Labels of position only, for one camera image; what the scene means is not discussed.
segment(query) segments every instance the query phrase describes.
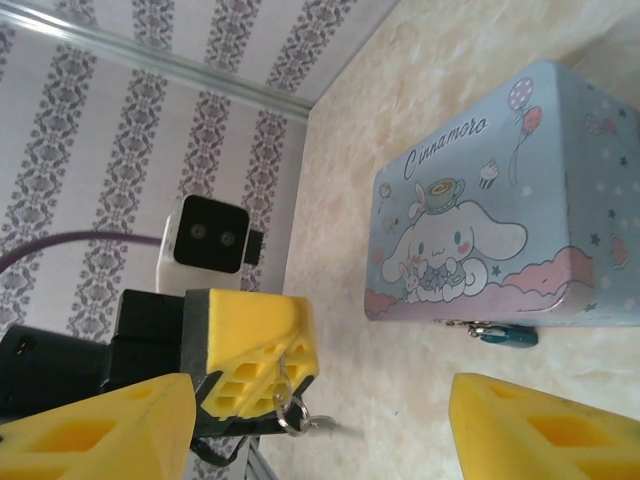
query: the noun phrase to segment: pink cloud illustration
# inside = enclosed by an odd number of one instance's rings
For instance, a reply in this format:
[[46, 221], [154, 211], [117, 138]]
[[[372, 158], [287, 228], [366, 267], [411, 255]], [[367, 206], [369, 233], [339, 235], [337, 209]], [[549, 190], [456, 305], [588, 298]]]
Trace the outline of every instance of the pink cloud illustration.
[[542, 295], [555, 293], [569, 281], [594, 287], [593, 259], [576, 247], [560, 250], [552, 261], [528, 265], [520, 273], [508, 275], [503, 285], [513, 285], [523, 292], [535, 290]]
[[365, 293], [365, 310], [384, 320], [469, 319], [485, 321], [554, 319], [579, 313], [593, 299], [593, 260], [580, 249], [567, 247], [552, 261], [528, 265], [520, 273], [509, 275], [503, 285], [489, 283], [473, 297], [461, 296], [450, 303], [414, 303], [393, 297]]

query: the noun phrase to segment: teacup illustration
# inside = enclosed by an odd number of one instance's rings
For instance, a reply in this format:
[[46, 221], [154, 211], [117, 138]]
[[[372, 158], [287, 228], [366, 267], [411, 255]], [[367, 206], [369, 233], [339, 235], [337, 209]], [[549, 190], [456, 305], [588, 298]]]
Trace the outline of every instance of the teacup illustration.
[[444, 178], [427, 187], [425, 211], [431, 214], [442, 213], [456, 204], [464, 191], [464, 180]]

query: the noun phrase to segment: camera lens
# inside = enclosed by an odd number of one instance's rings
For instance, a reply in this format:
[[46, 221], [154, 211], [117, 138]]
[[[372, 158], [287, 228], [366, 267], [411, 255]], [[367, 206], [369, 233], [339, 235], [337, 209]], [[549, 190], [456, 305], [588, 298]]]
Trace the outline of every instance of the camera lens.
[[198, 224], [193, 225], [191, 227], [190, 233], [191, 233], [191, 237], [192, 238], [194, 238], [196, 240], [200, 240], [207, 233], [207, 229], [205, 228], [204, 225], [201, 225], [201, 224], [198, 223]]
[[220, 235], [220, 243], [225, 247], [230, 247], [236, 241], [236, 236], [231, 232], [224, 232]]

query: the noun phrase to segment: star illustration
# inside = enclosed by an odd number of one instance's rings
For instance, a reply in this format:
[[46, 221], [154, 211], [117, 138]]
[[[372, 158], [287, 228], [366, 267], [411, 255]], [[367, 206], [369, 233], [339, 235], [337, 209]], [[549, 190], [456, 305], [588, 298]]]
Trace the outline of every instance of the star illustration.
[[635, 299], [627, 298], [627, 301], [624, 302], [624, 305], [622, 306], [622, 308], [624, 308], [628, 312], [635, 306], [635, 304], [636, 304]]

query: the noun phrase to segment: cupcake illustration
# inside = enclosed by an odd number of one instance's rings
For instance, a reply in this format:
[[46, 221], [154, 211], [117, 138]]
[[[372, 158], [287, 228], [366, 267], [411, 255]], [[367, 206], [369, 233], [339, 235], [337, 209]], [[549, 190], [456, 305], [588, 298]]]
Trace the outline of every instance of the cupcake illustration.
[[480, 188], [488, 189], [491, 188], [493, 182], [498, 178], [498, 174], [500, 170], [498, 170], [498, 164], [495, 160], [491, 160], [480, 170]]

